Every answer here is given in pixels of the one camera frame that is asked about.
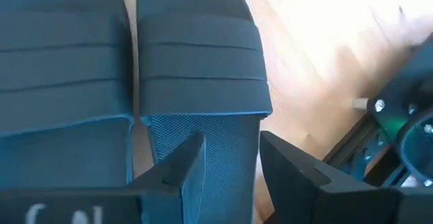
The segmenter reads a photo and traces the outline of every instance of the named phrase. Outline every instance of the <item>dark teal slide sandal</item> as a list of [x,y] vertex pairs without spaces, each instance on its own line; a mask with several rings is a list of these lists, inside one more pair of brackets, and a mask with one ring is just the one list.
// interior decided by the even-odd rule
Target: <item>dark teal slide sandal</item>
[[0,188],[133,178],[123,0],[0,0]]
[[251,223],[260,120],[271,113],[244,0],[137,0],[140,104],[154,160],[206,138],[199,223]]

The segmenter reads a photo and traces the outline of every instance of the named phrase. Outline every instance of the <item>wooden floor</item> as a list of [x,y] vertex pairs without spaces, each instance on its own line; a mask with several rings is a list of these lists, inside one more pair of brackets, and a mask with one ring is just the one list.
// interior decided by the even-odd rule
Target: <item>wooden floor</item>
[[[135,0],[125,1],[135,20]],[[433,31],[429,0],[247,2],[263,40],[274,109],[262,130],[319,159],[361,116],[352,100],[375,95],[407,61],[407,48]],[[149,167],[140,160],[149,158],[145,147],[137,144],[137,172]],[[260,164],[256,210],[257,223],[273,211]]]

